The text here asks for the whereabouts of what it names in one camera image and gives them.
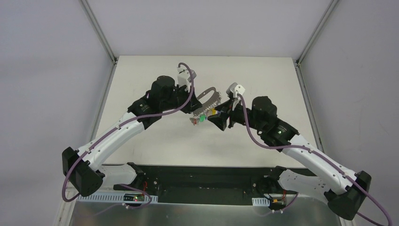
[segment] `metal frame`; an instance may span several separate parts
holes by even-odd
[[[98,126],[100,125],[101,115],[103,115],[103,111],[104,111],[104,107],[105,107],[105,101],[107,100],[108,93],[110,92],[111,83],[112,83],[113,76],[115,74],[115,69],[116,69],[116,64],[117,63],[118,63],[118,61],[116,61],[115,64],[112,66],[110,76],[108,77],[108,81],[107,81],[107,84],[105,86],[103,97],[101,98],[100,107],[98,109],[97,115],[96,115],[95,120],[94,120],[93,128],[91,130],[90,140],[93,140],[96,137]]]
[[[111,59],[113,64],[116,64],[116,56],[111,49],[110,44],[108,43],[103,30],[101,29],[100,25],[98,24],[96,16],[94,16],[93,10],[90,7],[90,4],[87,0],[79,0],[83,10],[85,11],[90,24],[93,26],[94,31],[97,34],[98,39],[100,40],[101,44],[103,45],[105,51],[108,54],[108,57]]]
[[[81,195],[77,198],[79,202],[110,202],[110,203],[132,203],[132,204],[142,204],[150,201],[147,195],[144,196],[144,201],[133,201],[126,200],[125,195],[127,194],[139,194],[140,192],[95,192],[89,196],[82,197]],[[158,196],[151,195],[151,203],[158,203]]]
[[[298,66],[297,63],[294,63],[294,65],[295,65],[296,75],[298,77],[299,84],[300,84],[300,87],[301,87],[303,100],[305,101],[305,106],[306,106],[306,110],[308,112],[309,120],[311,121],[311,128],[313,130],[314,139],[316,141],[316,147],[321,152],[324,152],[323,145],[321,143],[319,130],[317,128],[317,123],[316,123],[316,120],[314,118],[313,109],[312,109],[311,101],[310,101],[310,98],[309,98],[309,92],[306,89],[305,81],[303,80],[303,76],[302,76],[302,73],[301,73],[301,68]]]
[[[296,61],[299,66],[301,66],[302,61],[305,59],[310,48],[316,41],[321,30],[323,29],[324,25],[326,24],[327,20],[329,19],[331,13],[334,11],[334,9],[337,6],[337,4],[339,3],[339,1],[340,0],[331,0],[326,11],[324,12],[323,16],[321,17],[319,23],[317,24],[316,28],[314,29],[311,37],[309,38],[308,42],[306,43],[305,48],[303,48],[301,55],[299,56],[298,60]]]
[[[92,131],[91,131],[90,140],[92,140],[95,138],[97,130],[98,130],[100,118],[101,118],[101,115],[104,110],[105,102],[106,102],[106,99],[107,99],[107,96],[108,96],[108,93],[109,93],[109,90],[111,87],[112,79],[113,79],[113,76],[115,73],[115,69],[116,69],[118,60],[117,60],[117,57],[115,56],[109,42],[107,41],[107,39],[104,35],[104,32],[101,29],[95,15],[93,13],[93,10],[90,7],[90,4],[88,3],[88,0],[79,0],[79,2],[81,4],[83,10],[85,11],[86,16],[88,17],[88,20],[89,20],[90,24],[92,25],[98,39],[100,40],[102,46],[104,47],[104,50],[106,51],[108,57],[110,58],[110,60],[112,61],[112,64],[113,64],[110,76],[108,78],[108,81],[107,81],[107,84],[106,84],[106,87],[105,87],[105,90],[103,93],[103,97],[101,99],[101,103],[100,103],[98,112],[95,117],[94,125],[93,125]],[[326,22],[328,21],[330,15],[332,14],[332,12],[334,11],[334,9],[336,8],[336,6],[339,2],[340,2],[340,0],[331,0],[326,11],[324,12],[322,18],[320,19],[320,21],[317,24],[316,28],[314,29],[312,35],[310,36],[308,42],[306,43],[304,49],[302,50],[300,56],[298,57],[298,59],[294,60],[295,70],[296,70],[298,80],[299,80],[299,83],[301,86],[303,99],[305,101],[305,106],[308,111],[308,116],[309,116],[309,119],[311,122],[311,127],[313,130],[314,138],[316,140],[316,145],[317,145],[317,148],[321,151],[323,151],[323,146],[322,146],[322,143],[320,140],[319,130],[317,128],[317,124],[316,124],[316,121],[314,118],[311,101],[309,98],[309,93],[308,93],[308,90],[306,89],[305,81],[304,81],[304,78],[303,78],[303,75],[301,72],[301,63],[306,58],[306,55],[309,53],[313,44],[316,42],[317,37],[321,33],[321,31],[324,28]],[[68,196],[73,196],[77,193],[77,191],[74,188],[68,188],[67,193],[68,193],[67,194]],[[55,226],[69,225],[74,206],[75,206],[75,201],[69,202],[69,203],[62,202],[54,225]],[[342,226],[355,226],[356,225],[354,221],[347,221],[342,218],[340,218],[340,221],[341,221]]]

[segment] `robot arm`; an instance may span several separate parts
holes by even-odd
[[[272,148],[260,144],[252,137],[258,145],[268,149],[277,147],[279,152],[294,158],[316,175],[308,177],[284,167],[276,167],[265,178],[268,187],[274,183],[285,190],[306,194],[326,203],[340,217],[352,220],[366,196],[346,177],[352,178],[366,191],[369,189],[371,177],[364,171],[355,173],[313,147],[294,127],[277,117],[277,107],[268,97],[256,97],[252,102],[252,109],[245,108],[244,104],[240,104],[243,91],[241,85],[232,84],[227,89],[230,99],[217,106],[215,109],[219,113],[209,116],[208,120],[225,130],[227,126],[231,128],[235,123],[246,125],[247,117],[248,126],[255,129],[261,140]],[[319,155],[330,160],[343,170],[345,175],[327,164]]]
[[[102,164],[126,141],[161,119],[162,112],[177,109],[188,100],[191,79],[195,78],[195,72],[192,71],[192,77],[182,68],[178,68],[178,72],[177,86],[171,77],[165,75],[158,77],[152,83],[151,90],[128,107],[128,111],[103,134],[76,151],[71,147],[63,151],[64,175],[67,175],[72,165],[84,155],[69,177],[69,181],[80,195],[89,196],[101,186],[130,184],[135,180],[137,172],[127,164]],[[180,110],[191,113],[200,107],[202,104],[193,93],[188,103]]]

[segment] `white wall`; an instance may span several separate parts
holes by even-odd
[[[111,62],[77,0],[1,1],[0,225],[52,225]]]
[[[370,192],[394,223],[399,222],[398,11],[397,0],[341,1],[302,66],[326,152],[372,176]],[[371,201],[360,212],[386,225]]]
[[[116,55],[298,58],[330,0],[89,0]]]

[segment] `colorful object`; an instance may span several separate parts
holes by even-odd
[[[219,113],[217,110],[214,108],[206,110],[203,114],[199,116],[194,116],[190,118],[190,121],[193,123],[193,125],[198,125],[200,122],[206,121],[209,116],[214,115]]]

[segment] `white tabletop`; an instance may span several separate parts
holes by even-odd
[[[105,131],[126,112],[127,107],[144,96],[158,76],[168,75],[177,81],[179,62],[195,70],[197,93],[216,87],[224,102],[227,100],[226,89],[237,82],[246,89],[244,99],[249,107],[253,98],[269,96],[277,106],[277,115],[315,146],[293,61],[280,57],[120,56],[97,134]],[[162,117],[127,141],[106,163],[303,167],[278,151],[255,145],[244,126],[236,124],[223,132],[208,121],[193,126],[190,116],[177,112]]]

